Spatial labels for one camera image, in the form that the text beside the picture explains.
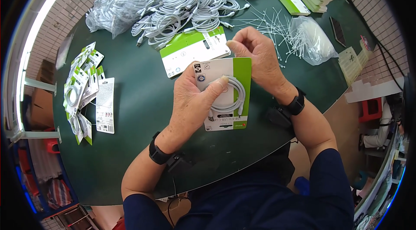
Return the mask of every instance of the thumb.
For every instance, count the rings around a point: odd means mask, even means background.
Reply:
[[[235,40],[228,40],[226,45],[236,57],[250,57],[252,54],[245,45]]]
[[[223,92],[227,84],[228,77],[222,76],[210,83],[209,86],[203,92],[200,93],[200,96],[207,103],[209,103],[209,105],[212,105],[215,99],[217,99],[217,97],[219,97],[219,95]]]

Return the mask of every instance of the blue plastic stool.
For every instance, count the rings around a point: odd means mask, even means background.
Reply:
[[[294,181],[294,186],[299,190],[300,195],[309,196],[309,180],[304,177],[298,177]]]
[[[353,184],[352,187],[358,190],[362,190],[365,186],[365,183],[367,183],[367,179],[368,179],[368,174],[364,171],[360,170],[360,180],[356,180]]]

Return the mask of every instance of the person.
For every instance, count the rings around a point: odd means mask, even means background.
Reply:
[[[237,32],[227,46],[236,57],[252,58],[252,79],[282,105],[299,95],[279,69],[273,41],[253,27]],[[200,128],[227,78],[212,82],[203,92],[196,86],[192,65],[175,81],[169,125],[155,138],[164,153],[179,150]],[[244,169],[189,192],[190,211],[175,229],[352,229],[354,204],[337,151],[334,133],[325,117],[306,98],[304,109],[291,116],[297,139],[311,163],[309,195],[289,190],[270,170]],[[126,229],[172,229],[153,201],[152,191],[165,164],[159,165],[145,148],[124,174],[121,192]]]
[[[390,111],[390,105],[387,100],[384,99],[382,117],[380,118],[380,127],[376,135],[362,135],[360,134],[358,150],[361,150],[362,147],[366,148],[378,148],[384,145],[384,142],[387,139],[389,125],[392,122],[392,112]]]

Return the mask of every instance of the bag of cables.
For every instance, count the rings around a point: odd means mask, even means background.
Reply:
[[[302,58],[313,66],[338,57],[338,53],[325,32],[311,17],[293,18],[290,35],[295,40],[294,47],[300,48]]]
[[[128,30],[142,16],[150,0],[96,0],[85,14],[90,32],[106,29],[113,39]]]

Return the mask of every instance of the wrist strap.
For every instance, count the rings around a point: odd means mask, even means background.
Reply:
[[[303,108],[305,107],[305,92],[300,90],[298,87],[296,87],[297,92],[299,96],[295,96],[293,101],[286,106],[286,109],[291,113],[292,115],[298,115],[300,112],[302,112]]]
[[[149,145],[149,157],[159,165],[165,164],[172,154],[166,154],[159,149],[158,146],[155,146],[155,139],[159,135],[159,131],[153,135],[153,139]]]

